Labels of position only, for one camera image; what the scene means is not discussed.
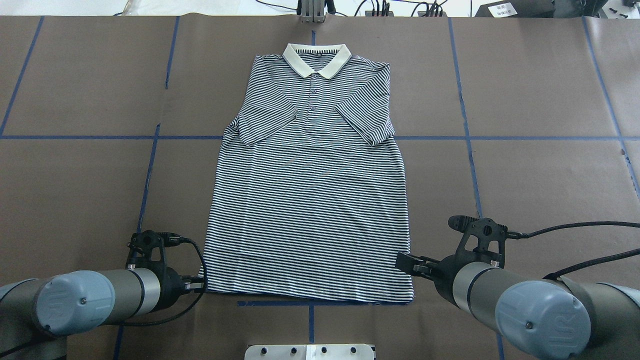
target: gray robot arm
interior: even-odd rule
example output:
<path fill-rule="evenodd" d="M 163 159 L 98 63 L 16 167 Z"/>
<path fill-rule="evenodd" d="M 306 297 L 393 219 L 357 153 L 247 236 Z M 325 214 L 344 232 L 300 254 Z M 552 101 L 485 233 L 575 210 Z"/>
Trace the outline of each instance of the gray robot arm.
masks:
<path fill-rule="evenodd" d="M 444 299 L 539 359 L 640 358 L 640 291 L 565 276 L 529 279 L 502 268 L 507 227 L 468 217 L 449 225 L 464 233 L 455 255 L 399 253 L 396 267 L 432 280 Z M 465 250 L 470 236 L 478 239 L 473 251 Z M 498 253 L 488 250 L 491 241 Z"/>
<path fill-rule="evenodd" d="M 165 309 L 192 291 L 202 295 L 205 276 L 180 276 L 166 266 L 165 247 L 184 242 L 192 241 L 145 231 L 132 236 L 126 269 L 81 270 L 0 287 L 0 357 L 64 359 L 68 335 Z M 153 252 L 160 260 L 152 260 Z"/>

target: blue tape line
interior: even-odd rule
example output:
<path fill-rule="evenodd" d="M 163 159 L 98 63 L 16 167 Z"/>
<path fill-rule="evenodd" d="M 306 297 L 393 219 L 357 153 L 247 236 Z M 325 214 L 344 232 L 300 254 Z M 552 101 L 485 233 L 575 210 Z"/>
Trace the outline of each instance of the blue tape line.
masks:
<path fill-rule="evenodd" d="M 122 346 L 122 333 L 124 332 L 124 326 L 118 327 L 118 337 L 116 338 L 116 347 L 113 349 L 113 360 L 118 360 L 120 357 L 120 347 Z"/>
<path fill-rule="evenodd" d="M 636 172 L 634 171 L 634 167 L 631 165 L 631 160 L 629 159 L 629 152 L 627 151 L 627 146 L 625 145 L 625 141 L 622 137 L 620 126 L 618 125 L 618 118 L 616 117 L 615 111 L 613 111 L 613 106 L 611 105 L 611 98 L 609 97 L 609 92 L 607 91 L 607 87 L 604 85 L 604 79 L 602 79 L 600 66 L 598 65 L 598 60 L 596 60 L 596 54 L 593 51 L 593 44 L 591 43 L 591 34 L 589 34 L 589 26 L 587 25 L 587 19 L 584 16 L 582 17 L 582 25 L 584 26 L 584 34 L 586 35 L 586 38 L 587 38 L 589 53 L 591 53 L 591 59 L 593 60 L 593 65 L 595 66 L 596 74 L 598 75 L 600 87 L 602 88 L 602 92 L 604 93 L 605 100 L 607 101 L 607 107 L 609 109 L 609 113 L 611 114 L 611 119 L 613 120 L 613 126 L 616 129 L 616 135 L 618 135 L 620 146 L 622 147 L 622 151 L 625 153 L 625 162 L 627 163 L 627 169 L 629 170 L 629 175 L 631 175 L 631 181 L 634 184 L 636 197 L 640 199 L 640 188 L 638 187 Z"/>
<path fill-rule="evenodd" d="M 220 135 L 161 135 L 160 140 L 222 140 Z"/>
<path fill-rule="evenodd" d="M 316 342 L 316 334 L 315 332 L 315 324 L 314 324 L 314 306 L 309 305 L 309 343 L 313 344 Z"/>
<path fill-rule="evenodd" d="M 502 335 L 495 333 L 495 340 L 498 342 L 498 356 L 500 360 L 504 360 L 504 347 L 502 346 Z"/>
<path fill-rule="evenodd" d="M 471 140 L 584 140 L 584 141 L 611 141 L 617 140 L 615 136 L 470 136 Z"/>
<path fill-rule="evenodd" d="M 469 124 L 467 122 L 467 108 L 465 107 L 465 100 L 462 98 L 462 81 L 460 80 L 460 68 L 458 66 L 458 53 L 456 52 L 456 40 L 453 35 L 453 23 L 451 18 L 449 21 L 449 38 L 451 39 L 451 51 L 453 54 L 453 65 L 456 69 L 456 81 L 458 82 L 458 97 L 460 98 L 460 111 L 462 112 L 462 118 L 465 120 L 465 139 L 467 141 L 467 152 L 469 156 L 469 165 L 471 166 L 471 178 L 474 184 L 474 194 L 476 196 L 476 209 L 478 217 L 483 217 L 482 204 L 480 203 L 480 191 L 478 190 L 478 182 L 476 176 L 476 164 L 474 163 L 473 150 L 471 148 L 471 135 L 469 133 Z"/>
<path fill-rule="evenodd" d="M 357 302 L 357 301 L 321 301 L 321 300 L 262 300 L 239 301 L 238 306 L 404 306 L 409 302 Z"/>
<path fill-rule="evenodd" d="M 396 140 L 465 140 L 464 136 L 394 136 Z"/>
<path fill-rule="evenodd" d="M 33 39 L 31 40 L 31 46 L 29 46 L 29 51 L 27 52 L 27 56 L 24 58 L 24 63 L 22 63 L 22 69 L 20 70 L 20 75 L 18 75 L 18 80 L 15 82 L 15 87 L 13 88 L 13 93 L 11 94 L 9 105 L 6 107 L 6 112 L 4 113 L 2 125 L 0 125 L 0 135 L 4 133 L 4 127 L 6 126 L 6 122 L 9 120 L 9 114 L 11 114 L 11 109 L 13 108 L 13 102 L 15 101 L 15 96 L 18 95 L 18 89 L 20 88 L 20 83 L 22 82 L 24 71 L 27 69 L 27 65 L 29 64 L 29 59 L 31 58 L 31 53 L 33 52 L 33 48 L 36 46 L 36 40 L 38 40 L 38 35 L 40 34 L 40 29 L 42 29 L 43 21 L 44 21 L 44 16 L 41 16 L 40 21 L 38 22 L 38 27 L 36 28 L 36 33 L 33 34 Z"/>
<path fill-rule="evenodd" d="M 145 208 L 147 207 L 147 195 L 149 193 L 149 181 L 151 180 L 151 172 L 156 159 L 156 147 L 158 145 L 158 135 L 160 134 L 160 124 L 156 126 L 156 134 L 154 135 L 154 144 L 151 146 L 151 157 L 149 158 L 149 167 L 147 169 L 147 179 L 145 180 L 145 191 L 142 194 L 142 205 L 140 206 L 140 217 L 138 217 L 137 232 L 142 232 L 142 220 L 145 217 Z"/>
<path fill-rule="evenodd" d="M 142 220 L 145 216 L 145 208 L 147 207 L 147 195 L 149 193 L 149 181 L 151 180 L 151 172 L 154 167 L 154 160 L 156 158 L 156 147 L 158 144 L 158 135 L 160 134 L 160 124 L 156 125 L 156 133 L 153 136 L 154 144 L 151 146 L 151 155 L 149 157 L 149 166 L 147 168 L 147 178 L 145 180 L 145 190 L 142 194 L 142 205 L 140 206 L 140 216 L 138 217 L 138 226 L 136 228 L 137 233 L 142 232 Z M 116 345 L 113 349 L 113 360 L 118 360 L 120 357 L 120 347 L 122 346 L 122 334 L 124 332 L 124 325 L 118 327 L 118 336 L 116 338 Z"/>
<path fill-rule="evenodd" d="M 171 50 L 169 51 L 169 61 L 166 63 L 166 79 L 164 80 L 164 88 L 169 88 L 169 74 L 171 73 L 171 63 L 173 61 L 173 51 L 175 50 L 175 38 L 178 35 L 178 25 L 180 24 L 180 17 L 175 17 L 175 25 L 173 25 L 173 39 L 171 40 Z"/>
<path fill-rule="evenodd" d="M 3 135 L 5 140 L 152 140 L 150 135 Z"/>

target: white collar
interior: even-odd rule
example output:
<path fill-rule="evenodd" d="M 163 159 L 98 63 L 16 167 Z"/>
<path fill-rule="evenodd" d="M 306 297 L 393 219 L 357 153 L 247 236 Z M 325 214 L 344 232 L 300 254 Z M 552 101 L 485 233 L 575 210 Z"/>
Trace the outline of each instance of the white collar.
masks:
<path fill-rule="evenodd" d="M 351 51 L 347 49 L 347 45 L 300 45 L 300 44 L 288 44 L 282 56 L 287 61 L 289 66 L 295 72 L 297 72 L 303 78 L 315 73 L 314 69 L 311 69 L 304 60 L 300 58 L 300 55 L 296 50 L 338 50 L 338 53 L 333 57 L 331 61 L 317 73 L 322 75 L 325 79 L 331 79 L 334 77 L 344 64 L 351 58 Z"/>

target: cable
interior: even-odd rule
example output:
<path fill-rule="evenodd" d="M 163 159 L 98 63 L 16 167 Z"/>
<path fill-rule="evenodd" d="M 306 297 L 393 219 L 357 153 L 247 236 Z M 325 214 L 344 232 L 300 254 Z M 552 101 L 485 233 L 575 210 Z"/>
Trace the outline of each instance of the cable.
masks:
<path fill-rule="evenodd" d="M 528 239 L 534 236 L 549 233 L 551 231 L 560 230 L 560 229 L 569 229 L 572 227 L 585 227 L 585 226 L 626 226 L 626 227 L 640 227 L 640 224 L 637 222 L 623 222 L 623 221 L 590 221 L 590 222 L 576 222 L 572 224 L 564 224 L 553 227 L 548 227 L 546 229 L 534 231 L 533 233 L 516 233 L 514 231 L 507 232 L 507 239 Z"/>
<path fill-rule="evenodd" d="M 297 9 L 294 9 L 294 8 L 288 8 L 286 6 L 276 5 L 276 4 L 269 4 L 269 3 L 265 3 L 264 1 L 260 1 L 260 0 L 255 0 L 255 2 L 256 3 L 260 3 L 260 4 L 264 4 L 264 5 L 268 5 L 268 6 L 274 6 L 276 8 L 283 8 L 283 9 L 287 9 L 287 10 L 298 11 Z"/>
<path fill-rule="evenodd" d="M 637 222 L 624 222 L 624 221 L 590 221 L 590 222 L 574 222 L 572 224 L 564 224 L 558 226 L 548 227 L 546 229 L 534 231 L 533 233 L 517 233 L 515 231 L 508 231 L 506 238 L 507 239 L 528 239 L 537 235 L 549 233 L 551 231 L 556 231 L 560 229 L 570 229 L 573 227 L 586 227 L 586 226 L 625 226 L 625 227 L 640 227 L 640 224 Z M 616 261 L 620 259 L 629 258 L 631 256 L 640 255 L 640 249 L 630 250 L 626 252 L 621 252 L 615 255 L 604 256 L 602 258 L 587 260 L 582 263 L 569 266 L 568 268 L 564 268 L 562 270 L 558 270 L 556 272 L 552 272 L 544 277 L 544 279 L 552 279 L 555 280 L 562 275 L 569 274 L 570 272 L 574 272 L 589 266 L 608 263 L 610 261 Z"/>
<path fill-rule="evenodd" d="M 362 5 L 364 5 L 364 3 L 366 3 L 367 0 L 362 0 L 362 2 L 360 3 L 360 5 L 358 5 L 358 8 L 356 9 L 356 13 L 353 14 L 353 16 L 358 16 L 358 12 L 360 11 L 360 8 L 362 7 Z"/>
<path fill-rule="evenodd" d="M 196 249 L 196 252 L 198 252 L 198 257 L 200 258 L 200 263 L 202 264 L 202 277 L 204 278 L 203 287 L 204 287 L 204 289 L 206 291 L 206 289 L 207 289 L 207 267 L 204 264 L 204 257 L 202 256 L 202 252 L 200 251 L 200 247 L 198 247 L 198 244 L 196 244 L 196 242 L 191 240 L 191 239 L 186 239 L 185 238 L 184 242 L 192 244 L 192 246 Z M 168 323 L 168 322 L 170 322 L 172 320 L 175 320 L 175 319 L 179 318 L 180 316 L 186 314 L 189 310 L 193 309 L 193 307 L 196 306 L 198 301 L 200 301 L 200 298 L 202 298 L 202 295 L 204 295 L 204 292 L 201 292 L 198 295 L 198 297 L 191 303 L 191 305 L 189 305 L 185 310 L 182 310 L 180 313 L 177 313 L 176 315 L 173 315 L 170 318 L 166 318 L 164 320 L 153 321 L 153 322 L 123 322 L 122 325 L 124 325 L 124 326 L 141 327 L 141 326 L 153 326 L 153 325 L 160 325 L 160 324 L 163 324 L 163 323 Z"/>
<path fill-rule="evenodd" d="M 411 17 L 413 17 L 413 14 L 415 14 L 415 11 L 418 10 L 418 6 L 425 4 L 427 6 L 427 12 L 429 12 L 429 3 L 425 2 L 425 1 L 421 1 L 418 3 L 418 5 L 415 6 L 415 8 L 413 8 L 413 11 L 411 12 Z"/>
<path fill-rule="evenodd" d="M 556 272 L 552 272 L 551 274 L 548 274 L 547 276 L 545 276 L 543 279 L 556 280 L 557 278 L 559 278 L 562 275 L 566 275 L 566 274 L 569 274 L 570 272 L 574 272 L 574 271 L 577 271 L 577 270 L 580 270 L 580 269 L 584 269 L 584 268 L 589 267 L 589 266 L 602 264 L 602 263 L 608 263 L 610 261 L 616 261 L 616 260 L 620 260 L 620 259 L 624 259 L 624 258 L 630 258 L 631 256 L 635 256 L 635 255 L 639 255 L 639 254 L 640 254 L 640 249 L 636 249 L 636 250 L 630 250 L 630 251 L 626 251 L 626 252 L 621 252 L 621 253 L 615 254 L 615 255 L 604 256 L 602 258 L 587 260 L 585 262 L 569 266 L 568 268 L 564 268 L 562 270 L 558 270 Z"/>
<path fill-rule="evenodd" d="M 20 350 L 22 350 L 23 348 L 28 348 L 31 347 L 33 345 L 37 345 L 39 343 L 43 343 L 47 340 L 54 340 L 54 339 L 47 339 L 43 336 L 35 336 L 34 338 L 32 338 L 31 340 L 27 341 L 24 344 L 18 345 L 16 347 L 10 348 L 9 350 L 0 352 L 0 358 L 5 357 L 5 356 L 9 356 L 11 354 L 13 354 L 14 352 L 18 352 Z"/>

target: striped polo shirt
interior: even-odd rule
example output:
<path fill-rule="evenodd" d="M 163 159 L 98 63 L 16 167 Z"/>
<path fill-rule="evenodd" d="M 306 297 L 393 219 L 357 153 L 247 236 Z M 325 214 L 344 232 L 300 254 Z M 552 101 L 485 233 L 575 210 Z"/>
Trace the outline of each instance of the striped polo shirt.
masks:
<path fill-rule="evenodd" d="M 204 258 L 209 291 L 409 302 L 404 164 L 389 64 L 345 45 L 256 56 L 226 128 Z"/>

